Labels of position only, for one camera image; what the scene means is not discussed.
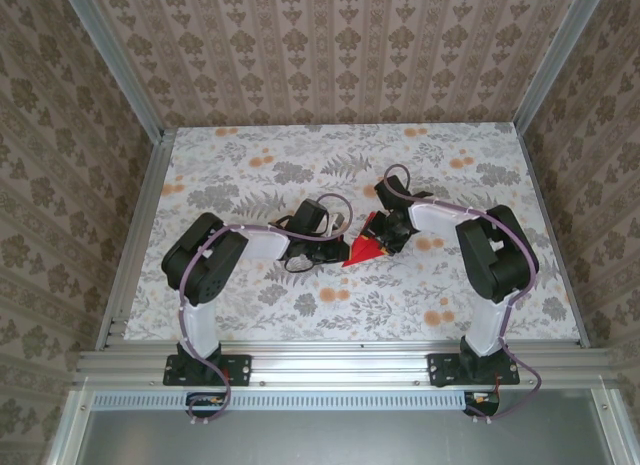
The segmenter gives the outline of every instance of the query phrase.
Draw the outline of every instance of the metal plate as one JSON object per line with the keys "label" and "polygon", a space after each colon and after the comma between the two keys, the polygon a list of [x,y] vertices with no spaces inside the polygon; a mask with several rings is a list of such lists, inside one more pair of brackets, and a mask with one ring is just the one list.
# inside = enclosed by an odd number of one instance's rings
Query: metal plate
{"label": "metal plate", "polygon": [[495,376],[489,377],[486,381],[465,380],[456,376],[456,371],[460,368],[460,355],[457,353],[435,353],[427,356],[429,365],[429,381],[435,387],[447,385],[492,385],[495,386],[497,380],[501,385],[518,385],[520,375],[515,362],[511,359],[505,362],[495,371]]}
{"label": "metal plate", "polygon": [[[96,392],[93,411],[185,410],[189,392]],[[214,407],[194,407],[212,410]],[[462,391],[275,392],[233,390],[229,410],[463,410]]]}
{"label": "metal plate", "polygon": [[[167,387],[188,387],[201,385],[200,383],[190,383],[189,378],[178,372],[180,357],[169,355],[165,365],[162,384]],[[229,384],[234,387],[248,387],[251,380],[251,355],[221,355],[218,368],[229,380]],[[214,375],[207,386],[222,387],[224,384],[217,375]]]}

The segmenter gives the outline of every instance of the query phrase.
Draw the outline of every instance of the red object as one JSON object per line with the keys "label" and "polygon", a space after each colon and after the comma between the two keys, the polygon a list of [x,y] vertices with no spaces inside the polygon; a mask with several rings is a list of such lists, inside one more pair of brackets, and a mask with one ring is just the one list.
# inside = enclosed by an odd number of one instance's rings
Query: red object
{"label": "red object", "polygon": [[[369,221],[375,216],[376,212],[371,212],[369,218],[364,225],[367,227]],[[365,237],[364,235],[358,235],[351,245],[351,256],[349,260],[345,261],[342,266],[347,267],[356,263],[364,262],[372,258],[381,257],[386,255],[387,252],[381,247],[381,245],[373,238]]]}

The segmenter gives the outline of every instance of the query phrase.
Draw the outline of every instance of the patterned wallpaper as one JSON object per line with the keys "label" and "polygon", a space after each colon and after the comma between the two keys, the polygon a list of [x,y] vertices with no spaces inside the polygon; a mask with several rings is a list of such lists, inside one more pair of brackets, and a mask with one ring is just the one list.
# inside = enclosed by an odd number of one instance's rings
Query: patterned wallpaper
{"label": "patterned wallpaper", "polygon": [[572,0],[97,0],[165,127],[509,121]]}
{"label": "patterned wallpaper", "polygon": [[595,345],[640,430],[640,0],[601,0],[525,139]]}
{"label": "patterned wallpaper", "polygon": [[150,144],[67,0],[0,0],[0,463],[93,348]]}

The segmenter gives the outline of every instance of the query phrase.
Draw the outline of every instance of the floral patterned surface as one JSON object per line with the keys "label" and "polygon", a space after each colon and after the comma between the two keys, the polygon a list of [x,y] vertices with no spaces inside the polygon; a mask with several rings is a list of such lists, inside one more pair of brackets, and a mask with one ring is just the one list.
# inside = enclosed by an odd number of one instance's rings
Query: floral patterned surface
{"label": "floral patterned surface", "polygon": [[[354,207],[351,243],[380,209],[373,186],[395,162],[411,190],[476,208],[514,209],[540,260],[535,290],[517,305],[509,336],[576,339],[544,220],[513,126],[508,123],[185,128],[176,138],[127,339],[176,339],[177,292],[162,257],[193,220],[211,211],[227,223],[266,224],[302,200],[338,192]],[[339,202],[327,202],[332,212]],[[456,243],[421,233],[401,254],[341,268],[289,274],[273,261],[241,261],[216,300],[227,340],[456,339],[474,303]]]}

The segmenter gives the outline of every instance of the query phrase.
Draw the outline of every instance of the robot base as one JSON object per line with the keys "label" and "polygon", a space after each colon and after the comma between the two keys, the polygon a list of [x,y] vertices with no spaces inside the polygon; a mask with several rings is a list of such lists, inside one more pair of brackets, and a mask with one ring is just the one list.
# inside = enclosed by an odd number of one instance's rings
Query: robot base
{"label": "robot base", "polygon": [[[162,384],[168,387],[222,387],[213,370],[189,355],[180,344],[178,354],[169,355]],[[251,380],[251,355],[222,355],[220,347],[207,360],[224,373],[232,387],[248,387]]]}
{"label": "robot base", "polygon": [[467,345],[465,337],[460,342],[460,353],[433,353],[427,355],[427,368],[431,385],[518,385],[518,366],[503,351],[479,357]]}

